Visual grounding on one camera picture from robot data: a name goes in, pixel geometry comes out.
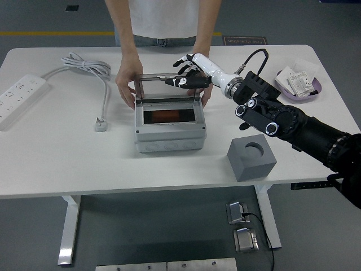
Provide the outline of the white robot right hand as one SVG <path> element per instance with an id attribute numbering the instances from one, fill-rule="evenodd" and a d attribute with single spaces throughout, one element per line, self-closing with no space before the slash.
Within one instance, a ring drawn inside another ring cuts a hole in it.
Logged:
<path id="1" fill-rule="evenodd" d="M 242 82 L 236 74 L 228 74 L 203 54 L 187 54 L 178 59 L 173 66 L 186 65 L 178 72 L 179 76 L 168 78 L 164 83 L 182 89 L 207 88 L 210 84 L 226 90 Z"/>

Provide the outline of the person's left hand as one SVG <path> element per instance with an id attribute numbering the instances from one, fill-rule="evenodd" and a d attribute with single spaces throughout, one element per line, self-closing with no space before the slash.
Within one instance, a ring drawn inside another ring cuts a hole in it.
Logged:
<path id="1" fill-rule="evenodd" d="M 196 92 L 200 94 L 202 106 L 205 107 L 209 99 L 212 96 L 213 84 L 210 84 L 207 88 L 196 89 Z"/>

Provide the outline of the person's right hand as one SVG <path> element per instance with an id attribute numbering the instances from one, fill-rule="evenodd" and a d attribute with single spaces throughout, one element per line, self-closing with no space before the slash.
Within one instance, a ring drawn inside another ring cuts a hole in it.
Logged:
<path id="1" fill-rule="evenodd" d="M 122 56 L 115 83 L 121 98 L 133 110 L 135 109 L 135 90 L 129 86 L 129 83 L 134 81 L 136 75 L 141 75 L 142 73 L 143 66 L 137 52 Z"/>

